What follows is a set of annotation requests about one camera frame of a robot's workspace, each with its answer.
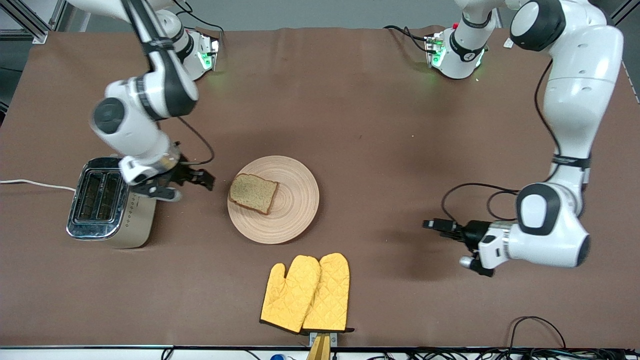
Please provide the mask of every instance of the oven mitt thumb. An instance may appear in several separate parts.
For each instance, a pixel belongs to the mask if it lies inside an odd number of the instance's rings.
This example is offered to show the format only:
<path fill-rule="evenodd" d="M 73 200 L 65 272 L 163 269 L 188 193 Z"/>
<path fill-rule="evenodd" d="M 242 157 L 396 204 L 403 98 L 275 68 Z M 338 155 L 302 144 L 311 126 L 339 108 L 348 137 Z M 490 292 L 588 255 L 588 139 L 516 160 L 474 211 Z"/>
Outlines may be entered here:
<path fill-rule="evenodd" d="M 320 259 L 320 282 L 304 324 L 305 332 L 351 332 L 347 329 L 349 263 L 339 253 Z"/>
<path fill-rule="evenodd" d="M 284 264 L 271 269 L 262 304 L 261 323 L 299 333 L 320 280 L 316 258 L 298 255 L 285 275 Z"/>

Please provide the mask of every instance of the quilted fabric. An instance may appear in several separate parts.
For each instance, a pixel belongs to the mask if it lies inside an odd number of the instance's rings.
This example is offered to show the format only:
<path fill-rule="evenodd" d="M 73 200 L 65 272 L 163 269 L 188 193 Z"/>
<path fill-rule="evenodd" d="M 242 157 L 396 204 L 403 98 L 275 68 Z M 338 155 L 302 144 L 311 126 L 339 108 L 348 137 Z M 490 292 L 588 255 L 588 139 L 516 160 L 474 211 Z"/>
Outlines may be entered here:
<path fill-rule="evenodd" d="M 320 268 L 320 282 L 302 327 L 344 331 L 349 302 L 349 263 L 342 254 L 329 254 L 320 260 Z"/>
<path fill-rule="evenodd" d="M 298 333 L 320 280 L 316 258 L 298 255 L 285 277 L 284 264 L 271 269 L 264 294 L 260 321 Z"/>

